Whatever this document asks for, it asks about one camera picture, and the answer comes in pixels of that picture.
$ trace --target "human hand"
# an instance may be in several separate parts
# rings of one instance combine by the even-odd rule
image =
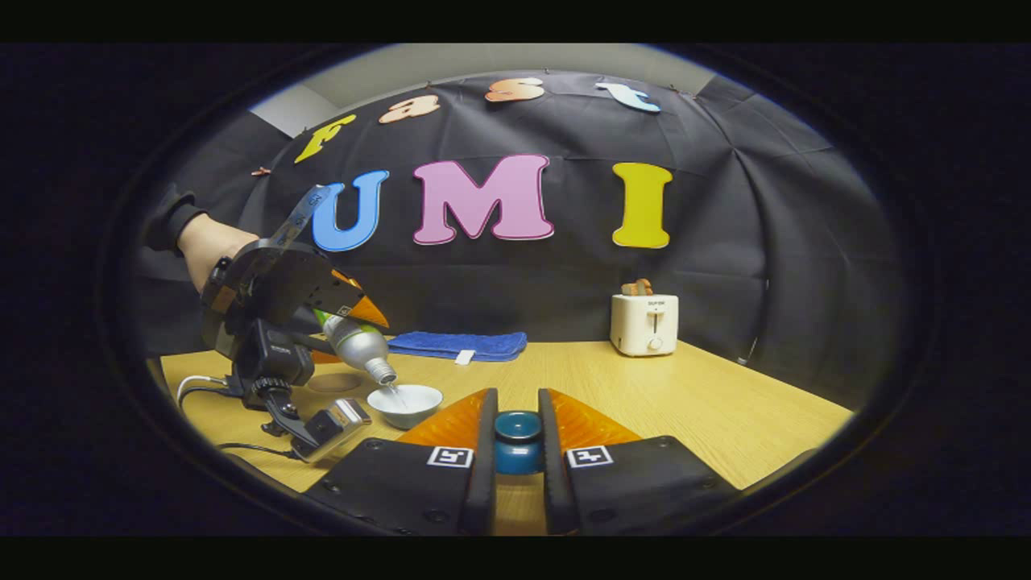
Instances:
[[[256,241],[257,235],[212,219],[200,213],[190,219],[177,245],[187,259],[187,270],[197,293],[204,292],[204,282],[223,255],[236,255],[240,247]]]

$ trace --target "person's arm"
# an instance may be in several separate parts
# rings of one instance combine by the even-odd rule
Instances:
[[[197,293],[223,255],[230,258],[258,236],[217,221],[195,205],[192,192],[172,183],[143,228],[143,242],[152,249],[171,250],[187,260],[187,270]]]

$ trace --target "black sleeve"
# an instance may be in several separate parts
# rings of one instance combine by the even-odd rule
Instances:
[[[157,251],[170,249],[181,255],[176,241],[187,223],[207,210],[194,205],[196,197],[192,191],[179,192],[175,183],[168,185],[165,196],[157,209],[143,226],[143,244]]]

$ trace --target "blue towel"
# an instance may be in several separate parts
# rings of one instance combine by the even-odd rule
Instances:
[[[389,343],[391,352],[417,356],[455,359],[465,350],[476,351],[472,361],[495,363],[513,361],[526,348],[526,333],[484,337],[480,335],[439,335],[408,333]]]

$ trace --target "bottle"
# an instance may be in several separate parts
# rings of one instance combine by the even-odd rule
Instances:
[[[390,348],[387,339],[367,325],[336,315],[314,311],[326,333],[326,341],[344,365],[365,371],[377,385],[393,385],[397,373],[387,363]]]

